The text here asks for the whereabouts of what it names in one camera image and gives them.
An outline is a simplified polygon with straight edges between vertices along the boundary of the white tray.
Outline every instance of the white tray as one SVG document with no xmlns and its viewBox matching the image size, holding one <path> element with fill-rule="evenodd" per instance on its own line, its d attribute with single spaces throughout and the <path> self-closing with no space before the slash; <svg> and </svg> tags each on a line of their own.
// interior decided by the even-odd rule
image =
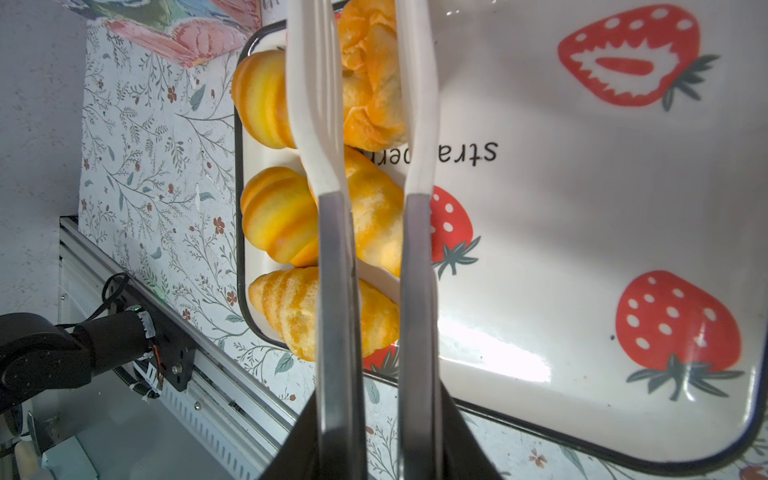
<svg viewBox="0 0 768 480">
<path fill-rule="evenodd" d="M 464 406 L 633 468 L 728 462 L 766 399 L 768 3 L 472 3 L 432 5 L 435 185 L 455 199 L 450 213 L 435 202 L 432 223 L 451 223 L 452 242 L 479 238 L 465 254 L 477 261 L 439 281 L 443 382 Z M 295 151 L 241 137 L 240 182 L 301 171 Z M 374 157 L 401 186 L 404 150 Z M 242 250 L 245 286 L 283 267 Z M 397 300 L 388 275 L 362 277 Z M 699 362 L 675 400 L 671 353 Z"/>
</svg>

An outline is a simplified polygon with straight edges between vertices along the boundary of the tablecloth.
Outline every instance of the tablecloth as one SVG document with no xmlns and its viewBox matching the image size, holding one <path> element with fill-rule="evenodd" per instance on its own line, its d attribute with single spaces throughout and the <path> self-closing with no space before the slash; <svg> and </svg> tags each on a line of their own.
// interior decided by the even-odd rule
<svg viewBox="0 0 768 480">
<path fill-rule="evenodd" d="M 263 7 L 266 24 L 281 4 L 263 0 Z M 98 24 L 88 27 L 79 228 L 299 412 L 314 390 L 313 366 L 253 334 L 237 297 L 230 96 L 237 56 L 187 70 Z M 395 480 L 397 391 L 371 379 L 365 387 L 369 473 Z M 653 478 L 465 418 L 505 478 Z M 763 437 L 707 478 L 768 480 Z"/>
</svg>

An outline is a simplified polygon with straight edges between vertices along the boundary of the black lettering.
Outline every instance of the black lettering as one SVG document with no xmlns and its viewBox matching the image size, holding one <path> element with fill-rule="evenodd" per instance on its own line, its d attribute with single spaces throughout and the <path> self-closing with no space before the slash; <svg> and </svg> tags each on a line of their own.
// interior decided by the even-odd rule
<svg viewBox="0 0 768 480">
<path fill-rule="evenodd" d="M 462 144 L 462 154 L 456 158 L 456 160 L 453 161 L 453 163 L 457 164 L 460 161 L 464 161 L 464 155 L 467 153 L 467 146 Z"/>
<path fill-rule="evenodd" d="M 472 147 L 472 151 L 474 153 L 469 158 L 469 160 L 472 161 L 472 166 L 474 167 L 478 163 L 478 160 L 480 160 L 482 157 L 478 156 L 478 146 L 477 146 L 477 144 L 472 144 L 472 145 L 470 145 L 470 147 Z"/>
<path fill-rule="evenodd" d="M 494 147 L 498 147 L 498 144 L 494 141 L 489 141 L 487 144 L 485 144 L 485 151 L 493 155 L 490 158 L 488 158 L 488 155 L 486 155 L 484 159 L 486 159 L 487 161 L 493 161 L 496 159 L 496 151 L 491 150 L 491 145 L 493 145 Z"/>
<path fill-rule="evenodd" d="M 443 148 L 447 148 L 448 149 L 444 153 L 445 159 L 443 159 L 443 157 L 442 157 L 443 156 L 443 151 L 442 151 Z M 450 161 L 451 160 L 451 146 L 450 145 L 440 145 L 439 156 L 440 156 L 440 161 L 442 163 Z"/>
</svg>

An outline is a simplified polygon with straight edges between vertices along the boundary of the strawberry print tray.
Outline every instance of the strawberry print tray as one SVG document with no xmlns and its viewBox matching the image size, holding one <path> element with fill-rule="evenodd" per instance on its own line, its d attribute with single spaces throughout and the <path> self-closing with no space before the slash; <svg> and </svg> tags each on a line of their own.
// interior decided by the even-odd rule
<svg viewBox="0 0 768 480">
<path fill-rule="evenodd" d="M 766 400 L 768 4 L 430 5 L 448 390 L 646 472 L 732 460 Z M 283 46 L 281 28 L 243 54 Z M 265 167 L 302 171 L 297 152 L 236 134 L 238 188 Z M 401 186 L 415 161 L 407 145 L 372 155 Z M 247 298 L 285 266 L 239 235 Z M 398 301 L 396 279 L 360 270 Z M 396 347 L 375 357 L 366 367 L 396 371 Z"/>
</svg>

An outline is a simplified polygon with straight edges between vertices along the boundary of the green strawberry stem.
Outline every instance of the green strawberry stem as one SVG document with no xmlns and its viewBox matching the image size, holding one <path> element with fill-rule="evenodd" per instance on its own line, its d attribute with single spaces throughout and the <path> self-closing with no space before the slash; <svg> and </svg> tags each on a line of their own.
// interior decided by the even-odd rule
<svg viewBox="0 0 768 480">
<path fill-rule="evenodd" d="M 627 383 L 648 380 L 648 394 L 655 392 L 668 380 L 674 380 L 674 391 L 670 400 L 677 401 L 683 386 L 690 385 L 696 387 L 702 392 L 719 397 L 727 397 L 728 394 L 706 380 L 735 379 L 744 374 L 741 370 L 721 370 L 712 372 L 712 364 L 704 362 L 682 363 L 677 355 L 672 353 L 667 360 L 665 370 L 642 369 L 638 370 L 627 378 Z"/>
<path fill-rule="evenodd" d="M 685 95 L 696 101 L 701 100 L 701 95 L 691 85 L 703 82 L 704 79 L 698 75 L 699 72 L 712 68 L 712 65 L 709 65 L 709 63 L 718 58 L 720 58 L 719 55 L 701 55 L 691 62 L 690 66 L 679 77 L 675 78 L 672 85 L 664 92 L 664 96 L 661 98 L 661 106 L 664 107 L 664 111 L 669 111 L 672 108 L 675 89 L 682 91 Z"/>
<path fill-rule="evenodd" d="M 480 242 L 480 237 L 475 238 L 472 242 L 467 245 L 466 242 L 461 242 L 460 244 L 456 245 L 453 248 L 448 248 L 447 244 L 442 245 L 442 260 L 437 262 L 432 262 L 432 268 L 438 267 L 437 269 L 437 277 L 438 279 L 442 278 L 442 273 L 445 271 L 445 269 L 450 266 L 451 267 L 451 274 L 456 275 L 456 265 L 471 265 L 474 262 L 478 261 L 478 259 L 473 257 L 467 257 L 466 254 L 472 251 L 473 248 L 477 246 L 477 244 Z"/>
</svg>

